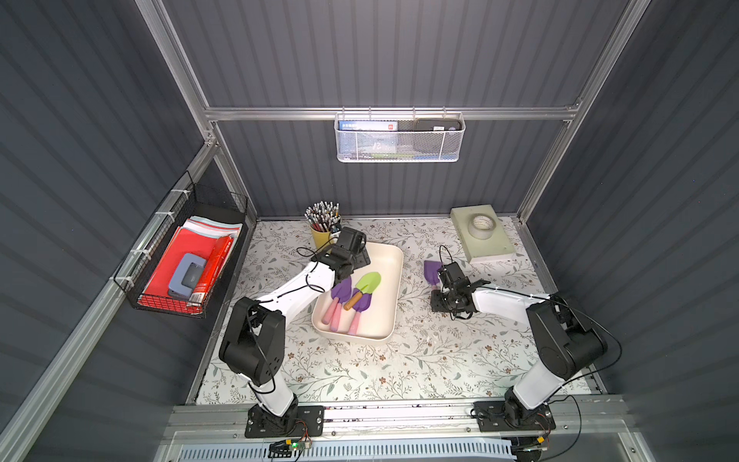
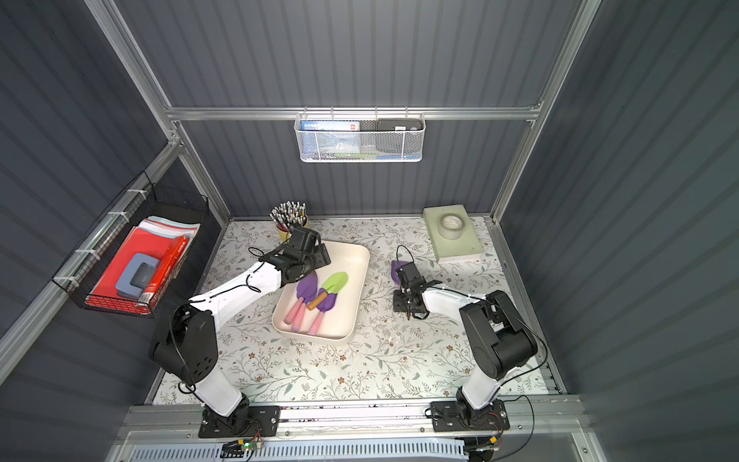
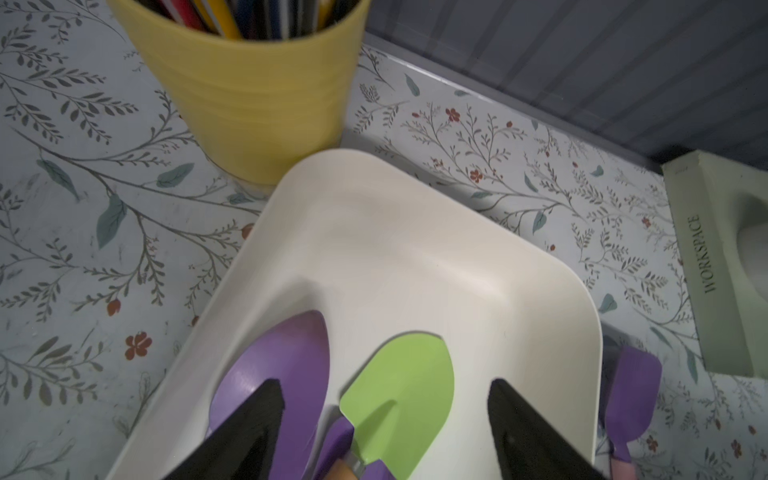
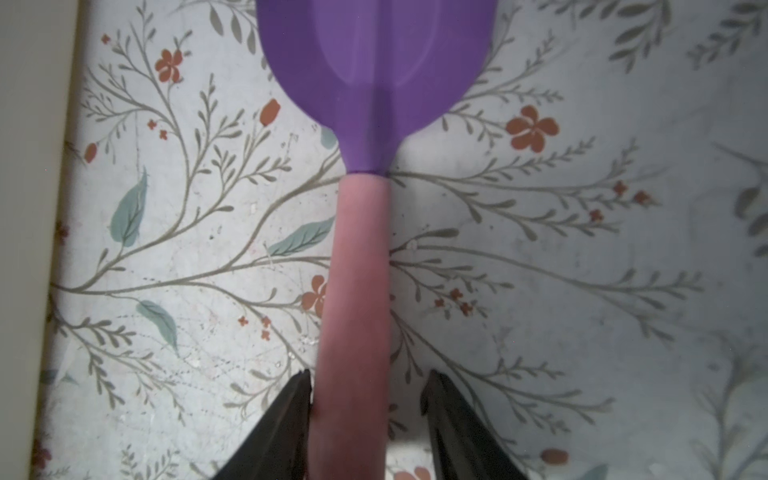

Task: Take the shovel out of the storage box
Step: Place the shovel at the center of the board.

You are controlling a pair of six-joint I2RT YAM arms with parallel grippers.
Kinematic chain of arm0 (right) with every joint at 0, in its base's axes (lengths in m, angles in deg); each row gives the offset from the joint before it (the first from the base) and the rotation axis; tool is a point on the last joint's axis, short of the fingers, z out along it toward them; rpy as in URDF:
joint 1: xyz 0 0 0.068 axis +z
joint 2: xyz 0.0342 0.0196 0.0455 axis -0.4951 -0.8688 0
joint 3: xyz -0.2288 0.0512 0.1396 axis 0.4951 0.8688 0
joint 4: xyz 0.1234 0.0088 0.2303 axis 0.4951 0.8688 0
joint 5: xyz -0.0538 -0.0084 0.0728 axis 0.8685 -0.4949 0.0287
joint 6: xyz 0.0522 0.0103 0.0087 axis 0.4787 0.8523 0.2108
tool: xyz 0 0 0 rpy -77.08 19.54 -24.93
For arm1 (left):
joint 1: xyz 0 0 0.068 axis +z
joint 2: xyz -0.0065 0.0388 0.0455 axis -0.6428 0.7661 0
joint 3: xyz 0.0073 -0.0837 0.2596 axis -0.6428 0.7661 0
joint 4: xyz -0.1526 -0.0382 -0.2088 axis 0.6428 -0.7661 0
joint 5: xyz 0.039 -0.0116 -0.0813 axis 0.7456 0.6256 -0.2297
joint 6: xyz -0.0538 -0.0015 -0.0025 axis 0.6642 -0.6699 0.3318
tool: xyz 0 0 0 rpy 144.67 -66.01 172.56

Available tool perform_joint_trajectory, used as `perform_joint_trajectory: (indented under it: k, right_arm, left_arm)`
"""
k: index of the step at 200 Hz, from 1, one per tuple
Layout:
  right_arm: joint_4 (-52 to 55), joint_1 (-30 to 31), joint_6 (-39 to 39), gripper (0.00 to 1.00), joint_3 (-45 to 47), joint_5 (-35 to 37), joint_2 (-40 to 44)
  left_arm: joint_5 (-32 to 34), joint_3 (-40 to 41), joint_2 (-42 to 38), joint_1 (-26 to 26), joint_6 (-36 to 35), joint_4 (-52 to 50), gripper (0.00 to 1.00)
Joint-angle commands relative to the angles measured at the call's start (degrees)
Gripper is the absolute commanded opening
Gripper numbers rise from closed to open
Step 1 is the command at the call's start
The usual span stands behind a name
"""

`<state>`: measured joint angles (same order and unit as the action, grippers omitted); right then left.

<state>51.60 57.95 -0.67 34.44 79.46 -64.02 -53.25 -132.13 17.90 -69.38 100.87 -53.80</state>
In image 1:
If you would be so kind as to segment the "purple pointed shovel pink handle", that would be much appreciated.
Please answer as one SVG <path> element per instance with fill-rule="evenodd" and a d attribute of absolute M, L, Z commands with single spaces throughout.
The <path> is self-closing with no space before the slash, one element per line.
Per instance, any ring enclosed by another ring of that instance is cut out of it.
<path fill-rule="evenodd" d="M 331 290 L 331 302 L 324 312 L 321 321 L 325 325 L 328 325 L 332 332 L 337 332 L 339 329 L 342 306 L 352 297 L 352 287 L 352 279 L 348 277 Z"/>

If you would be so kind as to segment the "purple round shovel pink handle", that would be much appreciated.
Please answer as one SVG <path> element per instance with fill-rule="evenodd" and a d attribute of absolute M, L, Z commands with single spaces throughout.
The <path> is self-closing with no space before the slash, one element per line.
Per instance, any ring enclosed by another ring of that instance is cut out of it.
<path fill-rule="evenodd" d="M 348 335 L 356 335 L 359 329 L 359 323 L 361 321 L 362 313 L 367 311 L 371 306 L 371 294 L 361 294 L 361 298 L 358 298 L 356 304 L 352 306 L 355 314 L 351 321 L 348 329 Z"/>

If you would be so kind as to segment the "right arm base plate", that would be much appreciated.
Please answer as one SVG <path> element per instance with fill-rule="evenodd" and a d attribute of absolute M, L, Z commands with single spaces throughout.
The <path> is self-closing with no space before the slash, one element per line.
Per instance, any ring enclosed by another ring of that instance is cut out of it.
<path fill-rule="evenodd" d="M 543 431 L 549 434 L 556 429 L 550 408 L 541 405 L 528 410 L 510 400 L 483 400 L 475 402 L 471 417 L 481 432 Z"/>

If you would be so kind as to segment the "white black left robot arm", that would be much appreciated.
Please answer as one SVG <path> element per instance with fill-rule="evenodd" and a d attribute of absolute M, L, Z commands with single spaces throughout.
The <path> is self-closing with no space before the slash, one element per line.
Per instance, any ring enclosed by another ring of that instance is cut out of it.
<path fill-rule="evenodd" d="M 344 228 L 336 242 L 315 251 L 307 266 L 283 286 L 234 304 L 219 347 L 219 360 L 246 381 L 258 407 L 282 419 L 294 415 L 298 398 L 281 373 L 290 322 L 319 296 L 371 263 L 365 233 Z"/>

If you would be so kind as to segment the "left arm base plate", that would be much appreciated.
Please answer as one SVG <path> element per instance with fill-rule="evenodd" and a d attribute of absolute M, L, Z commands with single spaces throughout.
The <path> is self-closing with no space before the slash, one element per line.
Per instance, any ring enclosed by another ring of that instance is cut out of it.
<path fill-rule="evenodd" d="M 318 437 L 323 434 L 325 408 L 319 405 L 297 405 L 280 417 L 269 413 L 259 404 L 248 411 L 246 439 L 269 439 L 280 437 L 298 438 L 308 434 Z"/>

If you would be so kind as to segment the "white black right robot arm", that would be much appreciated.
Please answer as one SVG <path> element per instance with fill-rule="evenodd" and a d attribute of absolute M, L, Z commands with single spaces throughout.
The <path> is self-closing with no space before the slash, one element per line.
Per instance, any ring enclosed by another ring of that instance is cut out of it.
<path fill-rule="evenodd" d="M 434 287 L 431 310 L 467 321 L 490 314 L 530 329 L 538 360 L 505 394 L 510 420 L 540 410 L 577 374 L 608 351 L 605 329 L 571 308 L 561 296 L 527 295 L 495 288 L 488 280 L 471 281 L 456 262 L 423 262 L 423 275 Z"/>

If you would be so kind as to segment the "green shovel wooden handle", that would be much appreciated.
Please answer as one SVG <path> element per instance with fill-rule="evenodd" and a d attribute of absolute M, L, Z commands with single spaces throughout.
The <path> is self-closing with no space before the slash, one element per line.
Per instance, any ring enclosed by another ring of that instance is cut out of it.
<path fill-rule="evenodd" d="M 361 294 L 373 295 L 380 283 L 381 275 L 377 271 L 373 271 L 372 273 L 367 273 L 362 276 L 353 288 L 352 297 L 344 304 L 344 311 L 353 310 L 352 306 L 356 304 L 358 298 L 361 298 Z"/>

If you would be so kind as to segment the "purple square shovel pink handle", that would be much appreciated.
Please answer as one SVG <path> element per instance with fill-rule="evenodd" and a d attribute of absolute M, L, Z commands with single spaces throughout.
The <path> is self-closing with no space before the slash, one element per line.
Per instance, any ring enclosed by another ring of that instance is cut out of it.
<path fill-rule="evenodd" d="M 432 286 L 438 288 L 441 284 L 439 271 L 442 269 L 443 264 L 440 261 L 425 260 L 423 262 L 423 276 L 426 282 Z"/>

